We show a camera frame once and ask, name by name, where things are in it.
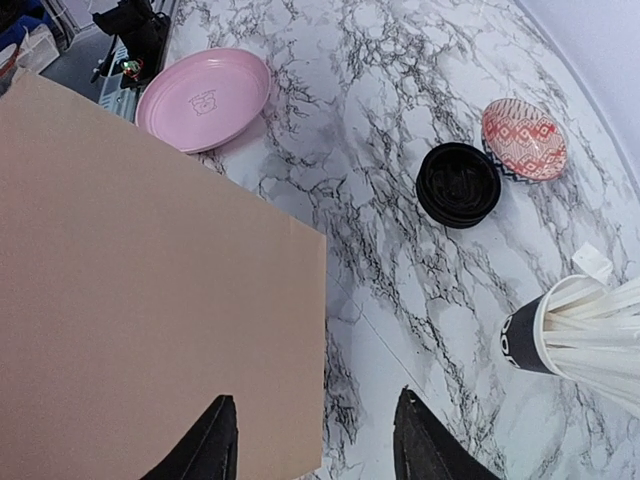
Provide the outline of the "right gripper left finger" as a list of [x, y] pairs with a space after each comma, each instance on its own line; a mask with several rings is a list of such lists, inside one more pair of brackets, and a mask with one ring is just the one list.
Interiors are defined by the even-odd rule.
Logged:
[[231, 395], [219, 395], [142, 480], [234, 480], [238, 440], [234, 399]]

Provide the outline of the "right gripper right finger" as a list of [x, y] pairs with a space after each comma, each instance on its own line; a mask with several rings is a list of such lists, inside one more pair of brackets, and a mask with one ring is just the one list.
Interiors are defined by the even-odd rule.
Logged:
[[497, 479], [407, 386], [395, 409], [393, 455], [396, 479]]

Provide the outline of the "brown paper bag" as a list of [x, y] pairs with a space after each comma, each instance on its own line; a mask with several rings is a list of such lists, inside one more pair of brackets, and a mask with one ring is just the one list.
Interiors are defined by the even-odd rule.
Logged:
[[1, 475], [140, 479], [223, 397], [241, 479], [323, 456], [326, 239], [81, 95], [1, 98]]

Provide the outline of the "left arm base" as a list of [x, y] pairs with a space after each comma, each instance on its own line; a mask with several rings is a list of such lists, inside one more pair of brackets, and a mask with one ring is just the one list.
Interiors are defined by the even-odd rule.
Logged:
[[161, 71], [171, 18], [155, 12], [152, 1], [118, 1], [104, 13], [93, 13], [94, 24], [112, 38], [105, 59], [93, 69], [90, 82], [107, 77], [107, 60], [114, 61], [115, 74], [122, 74], [120, 87], [146, 87]]

